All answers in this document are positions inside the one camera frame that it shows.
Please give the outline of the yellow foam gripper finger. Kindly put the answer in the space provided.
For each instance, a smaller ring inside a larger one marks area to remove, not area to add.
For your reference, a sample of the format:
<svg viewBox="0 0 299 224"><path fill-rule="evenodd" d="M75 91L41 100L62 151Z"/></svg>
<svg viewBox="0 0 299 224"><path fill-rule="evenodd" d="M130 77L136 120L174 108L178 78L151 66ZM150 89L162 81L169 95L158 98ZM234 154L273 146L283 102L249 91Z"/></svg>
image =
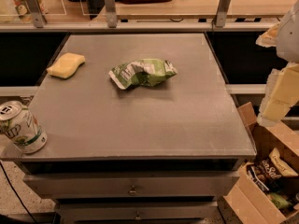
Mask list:
<svg viewBox="0 0 299 224"><path fill-rule="evenodd" d="M265 31L257 38L256 44L265 48L275 47L277 45L278 27L279 24L277 23Z"/></svg>
<svg viewBox="0 0 299 224"><path fill-rule="evenodd" d="M257 121L264 127L274 126L298 102L299 64L288 63L281 70L273 69L266 82Z"/></svg>

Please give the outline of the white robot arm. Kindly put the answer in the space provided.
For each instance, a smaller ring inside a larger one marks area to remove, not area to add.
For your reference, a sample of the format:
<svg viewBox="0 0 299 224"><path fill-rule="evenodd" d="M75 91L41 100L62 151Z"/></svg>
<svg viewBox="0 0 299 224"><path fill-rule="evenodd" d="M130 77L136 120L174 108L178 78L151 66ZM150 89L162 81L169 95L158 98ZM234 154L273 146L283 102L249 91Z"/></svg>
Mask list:
<svg viewBox="0 0 299 224"><path fill-rule="evenodd" d="M261 126L271 127L299 102L299 1L281 22L260 35L256 44L275 47L277 56L288 62L281 70L273 69L266 81L257 120Z"/></svg>

